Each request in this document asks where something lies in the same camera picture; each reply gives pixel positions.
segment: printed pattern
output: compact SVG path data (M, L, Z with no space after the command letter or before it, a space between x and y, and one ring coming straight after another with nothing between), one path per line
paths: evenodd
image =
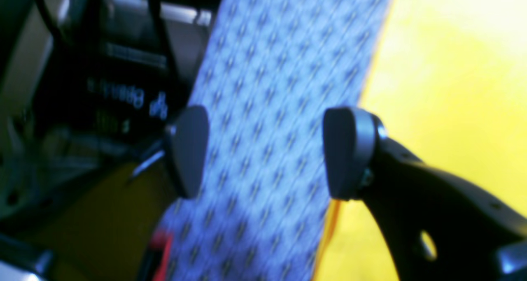
M189 105L203 187L161 226L172 280L311 279L329 202L324 110L358 101L389 0L222 0Z

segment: red object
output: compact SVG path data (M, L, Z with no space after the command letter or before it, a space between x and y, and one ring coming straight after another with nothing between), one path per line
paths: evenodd
M152 281L165 281L168 272L168 262L170 257L170 248L174 236L168 232L157 232L150 240L149 249L153 251L163 251L161 263L154 273Z

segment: black machine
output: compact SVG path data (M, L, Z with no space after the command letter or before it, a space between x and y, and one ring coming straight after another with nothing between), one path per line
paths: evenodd
M53 249L25 242L47 243L39 233L48 227L33 227L82 199L95 177L118 165L139 164L123 189L163 160L169 183L152 192L168 194L163 202L197 195L209 127L207 111L187 102L220 0L168 1L193 14L178 15L167 0L73 0L59 27L44 0L0 0L0 88L34 2L54 37L30 105L10 118L11 137L23 150L0 155L13 179L31 182L25 193L0 185L7 202L0 208L0 269L9 276L69 276L54 265ZM173 50L171 19L178 30L200 33L191 58L179 60ZM331 196L364 201L401 280L527 280L527 219L470 182L425 165L364 110L327 110L323 133ZM53 144L61 140L53 159L43 145L50 136ZM75 146L83 148L83 163L71 159ZM26 175L35 168L37 174ZM140 280L151 277L151 262L145 257Z

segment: yellow background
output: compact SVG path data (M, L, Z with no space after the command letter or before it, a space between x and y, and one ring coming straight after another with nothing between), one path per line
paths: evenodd
M361 106L527 216L527 0L393 0ZM315 280L397 280L361 202L327 220Z

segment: blue patterned strap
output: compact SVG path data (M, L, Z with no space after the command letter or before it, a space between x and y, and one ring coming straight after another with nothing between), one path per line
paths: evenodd
M355 105L389 0L223 0L190 105L210 138L172 280L311 279L329 202L324 110Z

